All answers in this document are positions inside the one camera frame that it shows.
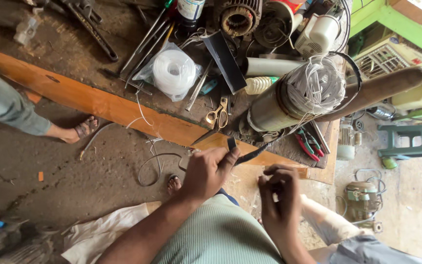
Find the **light green shirt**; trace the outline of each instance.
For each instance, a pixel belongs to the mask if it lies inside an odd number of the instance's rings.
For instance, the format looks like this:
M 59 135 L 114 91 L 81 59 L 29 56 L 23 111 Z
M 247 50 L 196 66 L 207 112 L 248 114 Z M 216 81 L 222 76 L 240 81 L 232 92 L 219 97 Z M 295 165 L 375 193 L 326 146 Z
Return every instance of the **light green shirt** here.
M 284 262 L 255 218 L 225 195 L 215 195 L 190 215 L 151 263 Z

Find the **brown pipe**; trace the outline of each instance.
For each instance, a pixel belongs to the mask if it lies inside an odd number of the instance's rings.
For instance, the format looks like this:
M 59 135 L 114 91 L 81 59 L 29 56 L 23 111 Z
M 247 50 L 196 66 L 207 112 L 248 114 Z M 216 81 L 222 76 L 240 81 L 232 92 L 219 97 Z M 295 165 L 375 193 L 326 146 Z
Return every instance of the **brown pipe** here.
M 364 109 L 383 99 L 405 92 L 422 85 L 422 67 L 410 67 L 362 82 L 360 92 L 346 107 L 340 111 L 321 116 L 317 122 L 340 119 L 351 113 Z M 357 83 L 346 87 L 346 98 L 340 105 L 346 104 L 357 89 Z

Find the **foot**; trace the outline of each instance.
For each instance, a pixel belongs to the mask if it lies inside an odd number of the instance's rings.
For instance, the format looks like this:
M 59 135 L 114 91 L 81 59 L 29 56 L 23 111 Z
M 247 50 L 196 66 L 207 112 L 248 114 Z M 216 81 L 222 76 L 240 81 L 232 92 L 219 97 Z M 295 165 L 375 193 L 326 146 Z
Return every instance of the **foot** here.
M 93 133 L 97 127 L 97 118 L 90 116 L 74 128 L 63 129 L 62 135 L 58 136 L 58 138 L 62 139 L 66 143 L 73 144 Z
M 181 188 L 181 182 L 177 175 L 172 175 L 167 184 L 167 192 L 169 195 L 174 195 Z

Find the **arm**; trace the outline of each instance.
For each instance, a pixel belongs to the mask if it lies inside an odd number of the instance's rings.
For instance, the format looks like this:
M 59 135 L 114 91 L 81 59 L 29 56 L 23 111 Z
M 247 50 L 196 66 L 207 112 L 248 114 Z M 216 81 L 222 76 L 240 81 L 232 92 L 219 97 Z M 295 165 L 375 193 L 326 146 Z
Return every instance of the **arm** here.
M 263 226 L 275 243 L 282 258 L 291 264 L 316 264 L 297 237 L 301 216 L 299 173 L 286 165 L 273 165 L 258 179 L 262 199 Z M 273 200 L 278 195 L 278 202 Z
M 237 148 L 223 147 L 193 154 L 178 193 L 121 235 L 96 264 L 150 263 L 196 208 L 218 192 L 238 157 Z

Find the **pliers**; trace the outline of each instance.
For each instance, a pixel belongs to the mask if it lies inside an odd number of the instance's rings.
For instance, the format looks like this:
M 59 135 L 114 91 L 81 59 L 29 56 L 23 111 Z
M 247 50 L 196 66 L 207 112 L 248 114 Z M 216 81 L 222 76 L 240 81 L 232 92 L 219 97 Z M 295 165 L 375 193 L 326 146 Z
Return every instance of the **pliers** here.
M 304 127 L 302 127 L 302 130 L 304 131 L 305 134 L 307 134 L 307 138 L 308 138 L 308 143 L 310 145 L 312 145 L 315 148 L 315 152 L 320 156 L 323 157 L 325 154 L 322 152 L 320 145 L 318 144 L 318 142 L 315 140 L 314 136 L 312 134 L 310 134 Z
M 302 129 L 302 128 L 297 131 L 297 133 L 295 134 L 295 136 L 297 138 L 297 141 L 299 142 L 299 145 L 301 145 L 302 149 L 304 150 L 304 152 L 311 159 L 315 160 L 316 162 L 319 162 L 320 159 L 317 156 L 315 156 L 314 150 L 312 149 L 312 147 L 310 146 L 310 144 L 314 144 L 315 149 L 316 149 L 316 152 L 317 152 L 317 154 L 320 155 L 320 157 L 323 157 L 324 156 L 324 153 L 320 150 L 320 145 L 317 143 L 317 141 L 315 140 L 315 138 L 312 135 L 310 135 L 308 132 L 307 132 L 307 134 L 308 134 L 308 136 L 310 138 L 310 141 L 307 140 L 307 136 L 306 136 L 306 134 L 304 132 L 304 129 Z

